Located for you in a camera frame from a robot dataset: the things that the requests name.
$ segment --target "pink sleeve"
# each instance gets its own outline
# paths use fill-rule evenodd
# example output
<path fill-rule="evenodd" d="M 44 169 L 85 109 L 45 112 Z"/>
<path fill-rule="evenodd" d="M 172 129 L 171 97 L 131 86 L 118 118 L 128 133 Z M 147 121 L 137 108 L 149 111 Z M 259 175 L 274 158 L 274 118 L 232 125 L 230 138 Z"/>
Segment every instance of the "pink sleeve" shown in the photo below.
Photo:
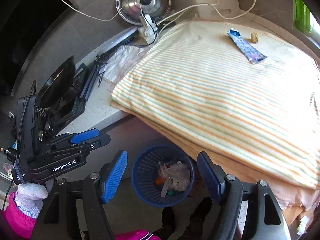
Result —
<path fill-rule="evenodd" d="M 22 213 L 14 202 L 16 192 L 10 194 L 9 206 L 4 211 L 4 218 L 17 236 L 30 239 L 36 219 Z"/>
<path fill-rule="evenodd" d="M 159 237 L 145 230 L 132 231 L 129 233 L 115 235 L 116 240 L 161 240 Z"/>

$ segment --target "metal screw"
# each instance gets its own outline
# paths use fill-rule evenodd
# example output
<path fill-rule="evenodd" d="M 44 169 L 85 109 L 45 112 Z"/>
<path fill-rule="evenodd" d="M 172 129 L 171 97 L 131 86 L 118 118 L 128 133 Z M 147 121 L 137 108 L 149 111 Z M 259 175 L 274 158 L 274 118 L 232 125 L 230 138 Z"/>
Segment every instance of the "metal screw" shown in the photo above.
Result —
<path fill-rule="evenodd" d="M 62 185 L 66 182 L 66 179 L 58 179 L 57 183 L 58 185 Z"/>
<path fill-rule="evenodd" d="M 259 181 L 259 184 L 260 184 L 261 186 L 263 186 L 263 187 L 265 187 L 265 186 L 268 185 L 265 180 L 260 180 L 260 181 Z"/>
<path fill-rule="evenodd" d="M 99 177 L 99 173 L 94 172 L 90 174 L 90 179 L 97 179 Z"/>
<path fill-rule="evenodd" d="M 227 180 L 235 180 L 235 179 L 236 179 L 236 177 L 234 175 L 232 175 L 232 174 L 227 175 Z"/>

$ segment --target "trash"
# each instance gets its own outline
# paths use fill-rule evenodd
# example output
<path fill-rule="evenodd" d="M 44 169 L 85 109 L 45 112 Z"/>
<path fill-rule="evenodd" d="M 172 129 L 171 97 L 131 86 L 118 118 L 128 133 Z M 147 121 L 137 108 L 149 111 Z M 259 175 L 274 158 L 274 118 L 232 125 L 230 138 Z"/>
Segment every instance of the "trash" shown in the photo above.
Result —
<path fill-rule="evenodd" d="M 165 180 L 165 183 L 163 185 L 162 191 L 160 193 L 161 197 L 165 197 L 167 195 L 168 189 L 169 189 L 169 185 L 171 182 L 171 177 L 169 174 L 167 174 L 167 178 Z"/>
<path fill-rule="evenodd" d="M 310 221 L 310 218 L 308 218 L 307 216 L 304 216 L 303 218 L 301 218 L 301 223 L 297 228 L 297 235 L 302 236 L 305 232 L 306 232 L 306 226 L 308 224 L 308 222 Z"/>
<path fill-rule="evenodd" d="M 3 168 L 4 171 L 6 171 L 8 173 L 9 179 L 13 179 L 12 173 L 11 173 L 13 165 L 9 164 L 9 163 L 4 163 L 2 168 Z"/>
<path fill-rule="evenodd" d="M 99 71 L 99 74 L 103 74 L 103 78 L 109 82 L 116 82 L 117 77 L 122 72 L 125 74 L 135 66 L 135 62 L 140 60 L 139 54 L 143 52 L 143 49 L 135 46 L 121 45 L 116 53 L 111 56 L 108 63 L 105 64 Z"/>
<path fill-rule="evenodd" d="M 227 31 L 227 34 L 241 50 L 241 52 L 246 56 L 246 58 L 252 63 L 255 64 L 267 58 L 267 56 L 260 53 L 257 49 L 251 46 L 247 41 L 245 41 L 240 32 L 231 28 Z"/>
<path fill-rule="evenodd" d="M 161 197 L 173 195 L 174 190 L 185 191 L 190 184 L 191 172 L 187 164 L 181 161 L 176 164 L 159 163 L 158 178 L 155 180 L 157 186 L 164 184 Z"/>

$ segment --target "black cable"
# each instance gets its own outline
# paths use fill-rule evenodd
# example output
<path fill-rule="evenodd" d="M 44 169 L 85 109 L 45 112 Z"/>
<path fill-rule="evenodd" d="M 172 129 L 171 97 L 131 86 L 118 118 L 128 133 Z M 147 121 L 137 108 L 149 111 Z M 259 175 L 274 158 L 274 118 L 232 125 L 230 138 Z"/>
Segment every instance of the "black cable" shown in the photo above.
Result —
<path fill-rule="evenodd" d="M 106 71 L 103 71 L 102 73 L 100 73 L 99 74 L 99 71 L 100 71 L 100 69 L 101 69 L 101 67 L 103 66 L 103 64 L 100 66 L 100 68 L 99 68 L 99 70 L 98 70 L 98 64 L 97 64 L 97 61 L 101 58 L 101 56 L 97 56 L 97 58 L 96 58 L 96 60 L 94 61 L 94 65 L 95 65 L 95 68 L 96 68 L 96 71 L 97 71 L 97 74 L 98 74 L 98 77 L 99 77 L 99 85 L 98 85 L 98 87 L 100 87 L 100 85 L 101 85 L 101 82 L 102 82 L 102 79 L 103 79 L 103 74 L 106 72 Z"/>
<path fill-rule="evenodd" d="M 12 185 L 13 185 L 13 180 L 11 180 L 10 186 L 8 187 L 7 193 L 5 194 L 4 202 L 3 202 L 3 206 L 2 206 L 2 211 L 4 210 L 5 202 L 7 201 L 7 196 L 9 194 L 9 191 L 10 191 Z"/>
<path fill-rule="evenodd" d="M 15 161 L 14 161 L 14 167 L 15 167 L 16 173 L 17 173 L 17 175 L 19 176 L 20 181 L 21 181 L 23 184 L 25 184 L 25 181 L 23 180 L 23 177 L 21 176 L 21 173 L 20 173 L 19 168 L 18 168 L 18 164 L 19 164 L 19 160 L 20 160 L 20 143 L 21 143 L 21 133 L 22 133 L 22 127 L 23 127 L 24 114 L 25 114 L 25 112 L 26 112 L 27 105 L 28 105 L 28 102 L 29 102 L 29 100 L 30 100 L 32 91 L 33 91 L 33 94 L 36 93 L 36 81 L 35 81 L 35 80 L 33 81 L 32 85 L 31 85 L 31 89 L 30 89 L 30 91 L 29 91 L 27 100 L 26 100 L 26 102 L 25 102 L 25 104 L 24 104 L 24 106 L 23 106 L 23 111 L 22 111 L 21 120 L 20 120 L 19 133 L 18 133 L 17 155 L 16 155 L 16 159 L 15 159 Z"/>
<path fill-rule="evenodd" d="M 32 90 L 33 90 L 33 94 L 36 93 L 36 81 L 34 80 L 32 85 L 31 85 L 31 89 L 29 91 L 28 97 L 27 97 L 27 101 L 25 102 L 24 106 L 23 106 L 23 111 L 22 111 L 22 115 L 21 115 L 21 120 L 20 120 L 20 127 L 19 127 L 19 132 L 18 132 L 18 144 L 17 144 L 17 156 L 16 158 L 19 158 L 20 156 L 20 141 L 21 141 L 21 133 L 22 133 L 22 126 L 23 126 L 23 118 L 24 118 L 24 113 L 27 109 L 27 104 L 30 100 L 31 94 L 32 94 Z"/>

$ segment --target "leg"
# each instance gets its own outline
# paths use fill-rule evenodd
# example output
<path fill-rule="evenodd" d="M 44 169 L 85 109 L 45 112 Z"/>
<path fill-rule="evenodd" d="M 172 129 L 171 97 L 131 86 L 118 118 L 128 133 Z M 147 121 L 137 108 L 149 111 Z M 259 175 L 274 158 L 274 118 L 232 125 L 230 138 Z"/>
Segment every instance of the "leg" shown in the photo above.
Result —
<path fill-rule="evenodd" d="M 203 222 L 212 206 L 209 197 L 204 198 L 190 217 L 190 224 L 178 240 L 202 240 Z"/>
<path fill-rule="evenodd" d="M 175 217 L 172 207 L 167 207 L 162 210 L 162 226 L 153 234 L 161 240 L 167 240 L 169 236 L 175 231 Z"/>

